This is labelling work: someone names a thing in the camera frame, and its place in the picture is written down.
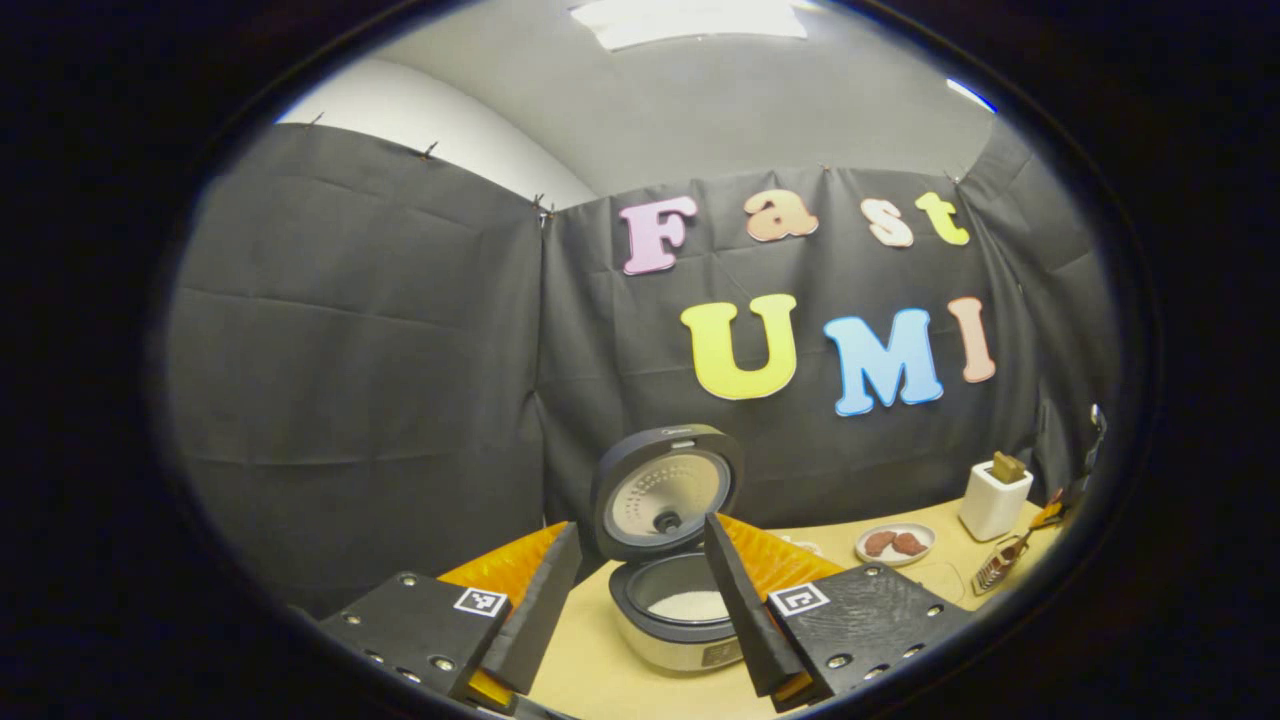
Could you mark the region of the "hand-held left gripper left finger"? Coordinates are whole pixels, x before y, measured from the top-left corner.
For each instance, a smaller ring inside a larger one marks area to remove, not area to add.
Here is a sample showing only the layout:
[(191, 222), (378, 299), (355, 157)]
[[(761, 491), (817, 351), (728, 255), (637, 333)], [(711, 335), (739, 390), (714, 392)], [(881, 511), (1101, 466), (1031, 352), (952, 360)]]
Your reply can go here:
[(582, 561), (561, 521), (439, 577), (399, 571), (317, 628), (413, 688), (512, 714), (545, 657)]

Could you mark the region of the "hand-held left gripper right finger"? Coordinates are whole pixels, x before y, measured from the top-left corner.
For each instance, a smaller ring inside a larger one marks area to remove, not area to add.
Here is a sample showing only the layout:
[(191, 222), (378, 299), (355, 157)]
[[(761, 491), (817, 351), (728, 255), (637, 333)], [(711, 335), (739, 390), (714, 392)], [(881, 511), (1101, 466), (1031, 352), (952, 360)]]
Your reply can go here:
[(974, 618), (882, 562), (841, 568), (721, 512), (703, 536), (751, 685), (781, 714), (878, 685)]

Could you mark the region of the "white rice heap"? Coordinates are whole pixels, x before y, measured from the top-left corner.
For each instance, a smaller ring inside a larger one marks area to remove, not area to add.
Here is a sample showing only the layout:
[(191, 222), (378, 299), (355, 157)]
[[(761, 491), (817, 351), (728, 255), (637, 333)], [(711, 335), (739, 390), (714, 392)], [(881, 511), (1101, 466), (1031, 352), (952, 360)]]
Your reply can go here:
[(650, 603), (646, 612), (669, 623), (708, 624), (728, 618), (718, 591), (685, 591)]

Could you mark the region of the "white chopstick holder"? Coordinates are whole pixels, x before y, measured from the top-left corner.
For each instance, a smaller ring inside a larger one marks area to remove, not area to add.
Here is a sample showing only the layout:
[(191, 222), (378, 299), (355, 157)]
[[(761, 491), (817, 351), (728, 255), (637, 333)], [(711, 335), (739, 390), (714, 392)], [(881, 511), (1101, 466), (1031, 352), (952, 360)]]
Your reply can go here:
[(1036, 479), (1024, 470), (1019, 479), (1005, 483), (995, 475), (995, 465), (992, 459), (970, 469), (957, 510), (959, 521), (979, 543), (1006, 536), (1015, 527)]

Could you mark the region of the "dark grey rice cooker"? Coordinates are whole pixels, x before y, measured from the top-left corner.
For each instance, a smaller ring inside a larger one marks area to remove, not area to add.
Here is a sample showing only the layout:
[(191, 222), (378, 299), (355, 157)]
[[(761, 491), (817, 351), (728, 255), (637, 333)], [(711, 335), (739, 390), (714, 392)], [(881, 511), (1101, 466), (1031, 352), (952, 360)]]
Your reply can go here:
[(732, 510), (744, 480), (739, 442), (703, 424), (636, 433), (598, 465), (591, 534), (600, 555), (618, 562), (608, 589), (620, 634), (660, 671), (709, 673), (742, 657), (730, 618), (669, 623), (646, 607), (685, 591), (718, 591), (703, 548), (705, 519)]

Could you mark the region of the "white round plate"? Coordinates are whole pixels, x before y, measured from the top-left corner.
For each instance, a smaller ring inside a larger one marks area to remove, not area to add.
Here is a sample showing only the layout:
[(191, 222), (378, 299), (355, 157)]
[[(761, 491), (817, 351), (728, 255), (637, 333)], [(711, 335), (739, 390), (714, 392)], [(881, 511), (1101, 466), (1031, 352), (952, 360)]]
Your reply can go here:
[[(920, 539), (920, 542), (928, 543), (929, 548), (924, 553), (920, 553), (920, 555), (918, 555), (915, 557), (908, 557), (908, 556), (902, 556), (900, 553), (895, 553), (895, 551), (892, 550), (892, 547), (886, 547), (884, 552), (878, 559), (867, 557), (864, 555), (863, 548), (861, 548), (863, 541), (867, 538), (868, 534), (870, 534), (873, 532), (877, 532), (877, 530), (895, 530), (897, 533), (911, 532), (911, 533), (914, 533)], [(932, 551), (932, 548), (934, 547), (936, 541), (937, 541), (936, 532), (932, 528), (927, 527), (927, 525), (923, 525), (920, 523), (914, 523), (914, 521), (896, 521), (896, 523), (888, 523), (888, 524), (882, 524), (882, 525), (878, 525), (878, 527), (873, 527), (869, 530), (863, 532), (858, 537), (858, 539), (855, 541), (855, 543), (854, 543), (854, 552), (855, 552), (856, 557), (860, 559), (861, 561), (865, 561), (865, 562), (882, 562), (882, 564), (892, 566), (892, 568), (900, 568), (900, 566), (905, 566), (905, 565), (916, 562), (920, 559), (925, 557)]]

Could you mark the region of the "black backdrop cloth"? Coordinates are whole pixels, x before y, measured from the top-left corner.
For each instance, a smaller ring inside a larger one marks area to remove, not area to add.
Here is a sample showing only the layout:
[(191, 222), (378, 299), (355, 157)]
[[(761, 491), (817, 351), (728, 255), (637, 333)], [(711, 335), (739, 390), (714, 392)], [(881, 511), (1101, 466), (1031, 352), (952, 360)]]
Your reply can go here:
[(590, 516), (623, 437), (733, 437), (733, 512), (814, 527), (1039, 502), (1128, 419), (1101, 237), (996, 133), (941, 174), (763, 167), (536, 215), (461, 167), (274, 126), (198, 201), (166, 328), (189, 483), (269, 594), (325, 618)]

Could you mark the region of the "large ceiling light panel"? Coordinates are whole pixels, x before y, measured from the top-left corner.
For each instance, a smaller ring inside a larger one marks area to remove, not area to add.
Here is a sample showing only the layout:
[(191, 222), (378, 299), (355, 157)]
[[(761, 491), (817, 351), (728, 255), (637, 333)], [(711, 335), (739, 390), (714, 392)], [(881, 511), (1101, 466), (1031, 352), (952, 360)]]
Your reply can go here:
[(591, 0), (570, 17), (608, 51), (719, 35), (808, 37), (790, 0)]

